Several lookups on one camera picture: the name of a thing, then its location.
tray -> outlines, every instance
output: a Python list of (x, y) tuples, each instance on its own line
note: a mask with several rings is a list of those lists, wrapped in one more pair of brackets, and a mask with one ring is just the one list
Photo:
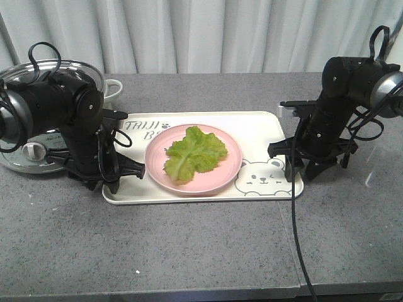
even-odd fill
[[(146, 172), (143, 179), (135, 176), (120, 178), (116, 194), (103, 186), (102, 193), (113, 204), (187, 203), (201, 201), (248, 201), (291, 198), (291, 183), (284, 176), (284, 155), (270, 158), (268, 145), (283, 140), (284, 133), (275, 115), (265, 111), (227, 111), (192, 113), (135, 113), (123, 122), (122, 130), (132, 139), (133, 146), (116, 144), (116, 151), (138, 162), (144, 162), (149, 142), (160, 132), (183, 124), (204, 124), (217, 127), (231, 135), (241, 146), (242, 167), (228, 186), (213, 196), (181, 196), (160, 187)], [(123, 136), (117, 139), (125, 141)], [(295, 195), (304, 183), (297, 174)]]

gray countertop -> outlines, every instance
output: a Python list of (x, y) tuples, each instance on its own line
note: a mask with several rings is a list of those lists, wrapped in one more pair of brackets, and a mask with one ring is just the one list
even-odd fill
[[(270, 111), (316, 99), (319, 73), (108, 75), (128, 113)], [(348, 169), (305, 182), (302, 253), (318, 294), (403, 289), (400, 118), (359, 142)], [(286, 137), (296, 119), (280, 119)], [(368, 127), (363, 134), (376, 128)], [(307, 294), (289, 201), (115, 206), (65, 172), (0, 167), (0, 298), (4, 301), (217, 301)]]

curtain fold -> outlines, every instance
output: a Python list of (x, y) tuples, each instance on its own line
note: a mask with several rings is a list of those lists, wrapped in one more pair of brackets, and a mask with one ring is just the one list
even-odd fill
[(402, 12), (401, 0), (0, 0), (0, 69), (48, 41), (107, 73), (322, 71), (368, 56), (374, 29), (399, 30)]

bear face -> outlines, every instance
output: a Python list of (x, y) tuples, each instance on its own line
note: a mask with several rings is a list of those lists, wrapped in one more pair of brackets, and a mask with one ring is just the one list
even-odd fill
[(244, 159), (235, 187), (245, 196), (289, 196), (290, 183), (285, 179), (284, 168), (284, 162), (277, 158), (267, 162)]

green lettuce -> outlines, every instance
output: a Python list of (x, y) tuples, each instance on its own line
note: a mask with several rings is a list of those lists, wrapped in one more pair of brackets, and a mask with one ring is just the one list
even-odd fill
[(227, 155), (225, 144), (214, 133), (203, 133), (199, 127), (186, 129), (186, 136), (173, 142), (166, 149), (170, 158), (164, 164), (164, 171), (173, 181), (190, 181), (195, 172), (213, 170)]

